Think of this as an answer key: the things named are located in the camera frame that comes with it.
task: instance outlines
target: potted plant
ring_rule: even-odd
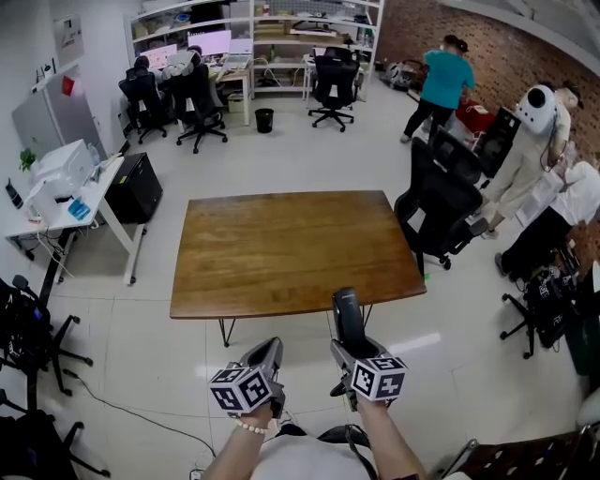
[[[25,148],[21,151],[21,169],[22,172],[28,172],[31,170],[31,166],[36,161],[36,154],[33,153],[29,148]]]

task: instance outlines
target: teal shirt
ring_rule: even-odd
[[[432,50],[425,54],[425,63],[429,66],[429,74],[421,98],[447,109],[458,108],[463,87],[475,87],[469,62],[453,53]]]

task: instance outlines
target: red object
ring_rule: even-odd
[[[469,100],[467,103],[460,102],[456,111],[457,119],[472,133],[488,131],[489,126],[496,119],[496,115],[492,113],[479,113],[474,108],[479,105],[481,104],[474,100]]]
[[[63,93],[70,97],[73,93],[73,87],[75,86],[75,81],[70,79],[67,75],[63,77]]]

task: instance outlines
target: brick wall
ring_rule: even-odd
[[[469,43],[466,58],[477,83],[473,98],[491,112],[501,106],[513,107],[538,80],[555,85],[566,79],[575,82],[585,110],[572,113],[571,138],[584,157],[600,152],[600,79],[566,53],[505,23],[445,7],[435,0],[388,0],[377,59],[422,59],[423,53],[438,48],[448,34]],[[575,228],[572,237],[582,271],[587,272],[592,261],[600,259],[600,226],[593,222],[587,228]]]

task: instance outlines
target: poster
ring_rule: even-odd
[[[69,15],[54,22],[54,42],[58,66],[64,67],[83,55],[82,18]]]

